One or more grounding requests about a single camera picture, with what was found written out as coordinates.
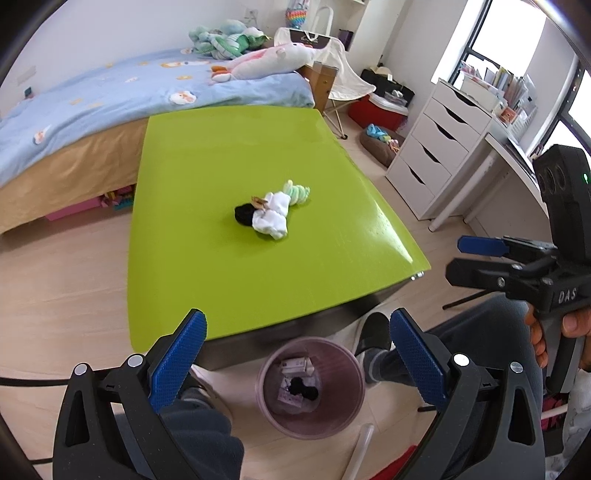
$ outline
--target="bed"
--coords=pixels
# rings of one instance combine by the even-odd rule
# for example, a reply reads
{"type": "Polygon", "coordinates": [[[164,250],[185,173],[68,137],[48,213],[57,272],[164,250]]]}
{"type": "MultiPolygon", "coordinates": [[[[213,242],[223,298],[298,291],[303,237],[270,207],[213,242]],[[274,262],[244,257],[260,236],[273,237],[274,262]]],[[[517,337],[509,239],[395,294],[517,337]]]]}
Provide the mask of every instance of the bed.
{"type": "Polygon", "coordinates": [[[213,84],[214,62],[188,50],[152,53],[21,102],[0,122],[0,233],[135,183],[152,115],[218,105],[322,110],[336,75],[315,63],[299,74],[213,84]]]}

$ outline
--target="stuffed toy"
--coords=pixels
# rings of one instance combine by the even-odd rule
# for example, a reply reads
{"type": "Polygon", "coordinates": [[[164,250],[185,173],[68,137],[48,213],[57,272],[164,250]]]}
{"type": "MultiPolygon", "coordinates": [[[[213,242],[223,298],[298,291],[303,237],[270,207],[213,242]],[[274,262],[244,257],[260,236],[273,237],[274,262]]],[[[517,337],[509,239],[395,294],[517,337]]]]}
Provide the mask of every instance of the stuffed toy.
{"type": "Polygon", "coordinates": [[[260,48],[269,40],[262,31],[255,27],[247,28],[240,20],[226,20],[215,30],[197,27],[189,32],[189,38],[195,53],[211,55],[216,60],[238,58],[245,50],[260,48]]]}
{"type": "Polygon", "coordinates": [[[278,73],[293,72],[314,60],[314,49],[301,43],[254,51],[232,60],[224,66],[212,66],[212,80],[256,80],[278,73]]]}
{"type": "Polygon", "coordinates": [[[252,197],[234,209],[234,217],[241,225],[251,226],[257,232],[271,235],[275,240],[287,236],[287,214],[291,205],[305,203],[310,195],[310,188],[294,185],[288,180],[283,190],[267,193],[265,198],[252,197]]]}

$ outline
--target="pink storage box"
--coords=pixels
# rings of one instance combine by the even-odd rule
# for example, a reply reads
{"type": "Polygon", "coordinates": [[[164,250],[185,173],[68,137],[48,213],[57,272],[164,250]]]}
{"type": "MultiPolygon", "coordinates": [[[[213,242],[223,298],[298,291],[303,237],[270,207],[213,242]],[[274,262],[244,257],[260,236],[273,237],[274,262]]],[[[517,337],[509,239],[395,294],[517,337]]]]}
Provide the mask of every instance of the pink storage box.
{"type": "Polygon", "coordinates": [[[68,215],[73,215],[74,213],[84,212],[85,210],[90,210],[91,208],[97,207],[100,207],[100,197],[95,197],[90,200],[85,200],[84,202],[62,208],[61,210],[50,213],[49,215],[45,215],[45,218],[53,221],[57,220],[58,218],[63,218],[68,215]]]}

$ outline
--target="drawer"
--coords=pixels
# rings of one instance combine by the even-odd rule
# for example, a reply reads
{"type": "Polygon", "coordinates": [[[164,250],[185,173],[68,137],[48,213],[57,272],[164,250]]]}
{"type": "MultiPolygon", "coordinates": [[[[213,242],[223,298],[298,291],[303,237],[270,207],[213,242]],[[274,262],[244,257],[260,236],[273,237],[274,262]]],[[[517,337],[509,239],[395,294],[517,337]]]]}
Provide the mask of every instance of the drawer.
{"type": "Polygon", "coordinates": [[[386,176],[416,217],[420,218],[434,198],[425,182],[400,156],[394,159],[386,176]]]}
{"type": "Polygon", "coordinates": [[[423,147],[414,137],[408,137],[400,152],[402,158],[411,167],[433,194],[437,194],[449,180],[450,173],[441,162],[423,147]]]}
{"type": "Polygon", "coordinates": [[[425,115],[450,132],[453,138],[460,142],[466,150],[471,150],[476,145],[480,134],[437,100],[431,99],[429,101],[425,115]]]}
{"type": "Polygon", "coordinates": [[[435,87],[433,98],[449,108],[480,134],[485,130],[488,122],[491,121],[491,116],[475,104],[474,101],[442,82],[439,82],[435,87]]]}
{"type": "Polygon", "coordinates": [[[427,115],[418,118],[412,135],[435,158],[441,162],[449,173],[454,173],[468,154],[460,142],[440,125],[437,125],[427,115]]]}

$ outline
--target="camera lens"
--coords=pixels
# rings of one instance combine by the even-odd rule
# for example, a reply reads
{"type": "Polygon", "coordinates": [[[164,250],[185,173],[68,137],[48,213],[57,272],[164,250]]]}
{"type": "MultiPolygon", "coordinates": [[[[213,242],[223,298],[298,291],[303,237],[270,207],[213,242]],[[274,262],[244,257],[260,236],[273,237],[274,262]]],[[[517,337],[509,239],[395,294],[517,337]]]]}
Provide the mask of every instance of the camera lens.
{"type": "Polygon", "coordinates": [[[562,171],[562,167],[560,165],[556,165],[556,183],[558,184],[560,190],[564,190],[566,188],[566,178],[564,178],[564,172],[562,171]]]}
{"type": "Polygon", "coordinates": [[[546,174],[546,181],[548,182],[548,190],[550,191],[550,193],[556,192],[556,181],[554,180],[554,175],[552,174],[552,171],[549,168],[547,168],[546,170],[544,170],[544,173],[546,174]]]}
{"type": "Polygon", "coordinates": [[[544,177],[542,175],[538,175],[538,186],[540,187],[540,192],[545,193],[546,182],[544,181],[544,177]]]}

